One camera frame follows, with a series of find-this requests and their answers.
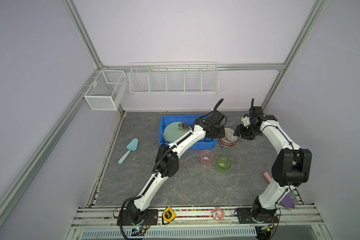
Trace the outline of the green transparent cup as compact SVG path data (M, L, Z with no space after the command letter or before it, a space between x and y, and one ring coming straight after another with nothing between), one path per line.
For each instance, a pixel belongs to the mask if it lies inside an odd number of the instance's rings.
M219 173L227 172L231 165L231 160L227 156L219 156L216 160L216 169Z

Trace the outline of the white mesh box basket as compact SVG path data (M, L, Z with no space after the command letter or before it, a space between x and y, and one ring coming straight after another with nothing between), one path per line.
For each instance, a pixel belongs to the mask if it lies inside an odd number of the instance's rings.
M117 111L127 86L124 71L100 70L84 97L92 110Z

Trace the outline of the blue plastic bin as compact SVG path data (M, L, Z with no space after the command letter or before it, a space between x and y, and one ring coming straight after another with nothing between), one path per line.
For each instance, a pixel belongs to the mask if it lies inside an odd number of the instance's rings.
M174 123L174 122L184 122L190 126L193 125L194 119L198 117L198 115L179 115L179 116L162 116L161 117L161 123L159 125L159 145L161 144L170 144L167 140L164 138L164 131L165 128ZM200 141L196 142L190 147L190 150L212 150L215 147L215 144L217 143L217 140L210 140L208 142L204 141L204 139L201 139Z

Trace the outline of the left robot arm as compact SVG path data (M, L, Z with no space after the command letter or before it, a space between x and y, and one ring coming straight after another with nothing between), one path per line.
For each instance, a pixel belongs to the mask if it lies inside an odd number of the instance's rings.
M195 118L191 129L179 139L160 145L149 180L136 197L126 199L122 204L118 215L120 226L128 220L134 225L143 221L152 199L164 182L177 173L179 160L190 147L198 141L219 139L225 135L222 121L227 118L218 111L223 101L220 99L209 113Z

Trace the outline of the light green flower plate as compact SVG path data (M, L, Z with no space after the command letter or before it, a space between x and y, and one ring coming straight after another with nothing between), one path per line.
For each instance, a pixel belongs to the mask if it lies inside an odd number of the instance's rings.
M191 130L191 126L185 122L173 122L165 127L163 138L165 142L172 143Z

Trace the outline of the pink patterned bowl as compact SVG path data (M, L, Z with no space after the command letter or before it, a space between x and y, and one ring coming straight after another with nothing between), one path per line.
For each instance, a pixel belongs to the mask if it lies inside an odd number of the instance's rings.
M221 138L226 144L235 144L238 140L238 137L235 136L235 131L231 128L225 128L225 135Z

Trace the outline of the white vent grille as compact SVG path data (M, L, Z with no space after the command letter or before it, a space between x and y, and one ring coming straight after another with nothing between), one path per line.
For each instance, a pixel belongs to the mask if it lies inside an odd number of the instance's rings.
M131 235L132 229L125 235L130 240L158 240L158 239L204 239L230 237L256 237L254 227L205 227L205 228L152 228L144 234ZM82 240L122 240L124 237L119 229L85 230Z

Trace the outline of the stacked patterned bowls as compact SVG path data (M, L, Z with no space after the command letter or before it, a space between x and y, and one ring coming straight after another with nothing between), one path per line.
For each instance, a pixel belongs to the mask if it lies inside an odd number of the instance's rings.
M219 139L219 142L222 146L226 147L226 148L231 148L234 145L236 145L236 143L226 143L225 141L223 141L223 139Z

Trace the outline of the yellow tape measure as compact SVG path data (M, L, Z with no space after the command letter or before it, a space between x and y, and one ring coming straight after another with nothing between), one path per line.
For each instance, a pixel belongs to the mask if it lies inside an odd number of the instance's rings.
M175 218L176 214L171 207L167 207L162 213L162 225L170 224Z

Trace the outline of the pink toy figure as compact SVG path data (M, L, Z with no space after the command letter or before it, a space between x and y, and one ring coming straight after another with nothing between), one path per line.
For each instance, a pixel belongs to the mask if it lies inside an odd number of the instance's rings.
M212 217L214 220L222 221L224 219L224 211L220 207L216 207L212 211Z

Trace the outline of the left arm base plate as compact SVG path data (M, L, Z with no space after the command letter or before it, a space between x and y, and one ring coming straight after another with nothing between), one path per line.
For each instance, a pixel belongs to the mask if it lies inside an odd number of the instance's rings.
M122 210L122 216L118 217L117 225L122 223L122 226L137 226L137 225L152 225L156 226L159 220L158 209L147 209L145 211L131 213L127 210Z

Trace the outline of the teal spatula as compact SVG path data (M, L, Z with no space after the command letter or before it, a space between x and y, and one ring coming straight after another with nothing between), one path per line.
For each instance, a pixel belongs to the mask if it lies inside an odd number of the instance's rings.
M139 140L137 138L131 140L131 142L127 145L127 152L118 160L119 165L121 165L127 159L127 157L131 152L137 150L138 144L139 144Z

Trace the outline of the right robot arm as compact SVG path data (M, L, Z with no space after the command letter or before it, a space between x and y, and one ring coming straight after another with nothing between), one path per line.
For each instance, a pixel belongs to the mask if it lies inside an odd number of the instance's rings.
M255 198L250 211L251 219L262 223L274 216L278 204L289 192L308 181L312 152L296 144L281 128L277 118L264 114L262 107L255 106L254 102L252 99L249 113L242 117L235 136L250 141L257 136L266 136L278 154L271 169L272 180Z

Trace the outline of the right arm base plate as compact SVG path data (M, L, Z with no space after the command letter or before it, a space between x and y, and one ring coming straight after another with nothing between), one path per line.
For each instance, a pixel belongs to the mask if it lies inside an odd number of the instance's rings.
M254 210L250 207L237 208L234 216L238 218L240 224L277 224L279 217L277 210Z

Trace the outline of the aluminium front rail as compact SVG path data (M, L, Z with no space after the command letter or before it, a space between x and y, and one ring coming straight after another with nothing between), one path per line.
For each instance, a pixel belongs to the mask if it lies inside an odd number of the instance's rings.
M211 227L211 226L265 226L270 224L240 224L234 211L237 208L249 206L229 206L222 207L224 219L214 220L212 211L214 207L173 207L176 218L168 227ZM79 209L74 217L71 228L112 228L117 226L119 208L84 208ZM324 220L314 205L298 205L295 209L288 209L279 206L277 209L279 223L275 226L283 225L323 225Z

